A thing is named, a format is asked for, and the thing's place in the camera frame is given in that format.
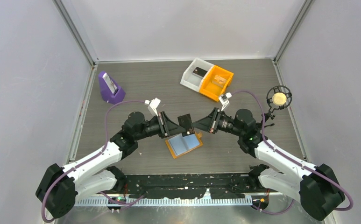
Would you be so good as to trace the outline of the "orange card holder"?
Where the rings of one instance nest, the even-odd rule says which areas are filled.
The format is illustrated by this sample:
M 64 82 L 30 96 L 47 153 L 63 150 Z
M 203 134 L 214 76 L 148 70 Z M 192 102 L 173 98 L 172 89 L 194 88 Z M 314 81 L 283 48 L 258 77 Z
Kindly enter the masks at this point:
M 176 159 L 203 145 L 202 133 L 198 132 L 188 136 L 178 134 L 165 141 L 172 158 Z

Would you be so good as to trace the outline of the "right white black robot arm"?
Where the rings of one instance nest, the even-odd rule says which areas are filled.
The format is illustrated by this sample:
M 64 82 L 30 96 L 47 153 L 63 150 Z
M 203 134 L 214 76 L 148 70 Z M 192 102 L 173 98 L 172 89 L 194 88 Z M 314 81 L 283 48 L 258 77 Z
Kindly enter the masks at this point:
M 345 201 L 333 170 L 326 164 L 316 166 L 281 149 L 262 134 L 252 112 L 239 109 L 235 117 L 218 108 L 193 122 L 193 127 L 207 133 L 218 130 L 238 137 L 240 149 L 264 161 L 249 171 L 249 186 L 254 191 L 264 188 L 280 192 L 300 203 L 307 214 L 322 221 Z

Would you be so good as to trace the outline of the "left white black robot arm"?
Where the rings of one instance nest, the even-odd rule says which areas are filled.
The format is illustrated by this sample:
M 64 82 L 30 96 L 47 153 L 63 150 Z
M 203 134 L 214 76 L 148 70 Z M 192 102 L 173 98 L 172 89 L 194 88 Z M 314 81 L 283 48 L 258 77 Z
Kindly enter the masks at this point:
M 68 213 L 75 203 L 102 191 L 120 193 L 125 189 L 127 178 L 117 163 L 138 148 L 138 141 L 159 136 L 164 139 L 186 132 L 186 129 L 159 112 L 146 120 L 142 112 L 132 112 L 121 130 L 95 152 L 84 158 L 59 166 L 49 166 L 36 190 L 42 202 L 41 215 L 46 223 Z

